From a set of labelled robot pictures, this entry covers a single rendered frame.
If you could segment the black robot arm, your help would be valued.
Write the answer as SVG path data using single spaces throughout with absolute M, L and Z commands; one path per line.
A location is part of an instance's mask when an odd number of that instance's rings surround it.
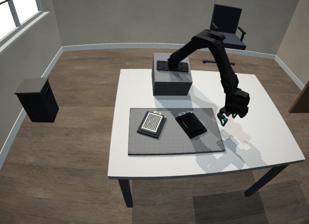
M 223 42 L 224 39 L 224 34 L 205 29 L 194 36 L 191 41 L 182 48 L 171 54 L 168 61 L 158 60 L 156 63 L 156 69 L 188 72 L 188 63 L 181 61 L 197 49 L 209 48 L 219 69 L 221 84 L 225 93 L 225 100 L 230 103 L 235 102 L 233 104 L 227 103 L 226 111 L 230 114 L 236 111 L 239 117 L 243 118 L 248 113 L 249 107 L 247 106 L 250 97 L 249 93 L 244 92 L 237 87 L 239 80 L 227 57 Z

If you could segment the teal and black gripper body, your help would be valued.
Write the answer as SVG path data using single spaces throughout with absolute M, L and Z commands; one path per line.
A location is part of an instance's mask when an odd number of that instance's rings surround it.
M 226 111 L 227 103 L 233 104 L 233 103 L 235 103 L 235 102 L 230 103 L 230 102 L 225 101 L 225 106 L 222 107 L 222 108 L 219 110 L 219 113 L 217 113 L 217 115 L 218 115 L 219 117 L 221 117 L 222 119 L 225 118 L 225 116 L 224 116 L 223 114 L 226 114 L 227 117 L 229 117 L 229 115 L 230 115 L 230 113 Z M 236 114 L 236 113 L 237 113 L 237 112 L 234 111 L 232 114 Z

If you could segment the white well plate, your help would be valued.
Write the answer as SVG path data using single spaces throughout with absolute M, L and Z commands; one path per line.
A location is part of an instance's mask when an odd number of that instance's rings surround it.
M 148 113 L 141 130 L 156 134 L 162 121 L 162 116 L 154 113 Z

